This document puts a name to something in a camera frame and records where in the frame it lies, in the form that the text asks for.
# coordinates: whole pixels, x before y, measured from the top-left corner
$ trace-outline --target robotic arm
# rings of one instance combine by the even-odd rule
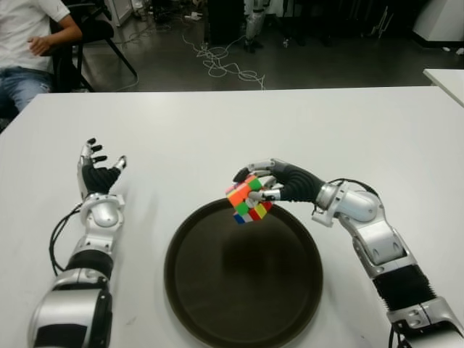
[[[464,328],[443,297],[435,295],[413,254],[385,218],[377,193],[353,191],[347,179],[325,183],[302,168],[269,159],[248,165],[234,181],[248,174],[273,176],[278,185],[252,191],[260,201],[312,202],[312,219],[331,227],[337,218],[352,236],[353,247],[378,294],[388,307],[392,328],[405,339],[401,347],[464,347]]]
[[[78,162],[83,199],[80,220],[86,232],[76,245],[65,270],[54,280],[30,321],[29,347],[108,347],[112,324],[109,280],[118,231],[123,224],[121,195],[109,194],[126,166],[122,156],[113,167],[95,168],[106,156],[90,139]]]

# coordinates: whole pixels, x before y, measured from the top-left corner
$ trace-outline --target rubik's cube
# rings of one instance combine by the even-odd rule
[[[272,207],[271,202],[259,202],[248,197],[251,191],[259,191],[262,187],[260,179],[251,175],[244,182],[236,183],[225,191],[227,199],[236,210],[233,217],[237,223],[261,220]]]

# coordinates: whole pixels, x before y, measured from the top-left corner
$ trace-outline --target black tray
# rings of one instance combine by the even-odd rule
[[[183,222],[167,251],[167,297],[179,321],[210,346],[280,347],[318,307],[318,249],[279,206],[243,225],[232,214],[228,200],[220,199]]]

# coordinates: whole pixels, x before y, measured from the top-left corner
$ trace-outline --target person's arm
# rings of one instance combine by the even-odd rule
[[[50,48],[79,41],[82,38],[82,32],[69,14],[59,21],[59,25],[61,25],[63,30],[58,33],[43,37],[33,36],[28,39],[30,43],[29,49],[34,55],[41,56],[48,52]]]

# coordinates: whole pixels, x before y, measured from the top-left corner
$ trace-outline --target white desk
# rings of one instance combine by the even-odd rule
[[[464,70],[424,69],[423,74],[464,107]]]
[[[462,108],[438,87],[38,96],[0,136],[2,346],[25,347],[30,314],[52,281],[49,236],[79,202],[76,163],[93,136],[111,161],[128,156],[113,190],[127,205],[112,278],[112,348],[202,347],[166,300],[167,246],[239,168],[271,156],[327,180],[372,185],[464,322],[462,129]],[[349,234],[312,222],[310,204],[282,205],[307,226],[324,268],[318,313],[289,347],[385,346],[385,309]],[[70,222],[58,260],[82,232],[78,219]]]

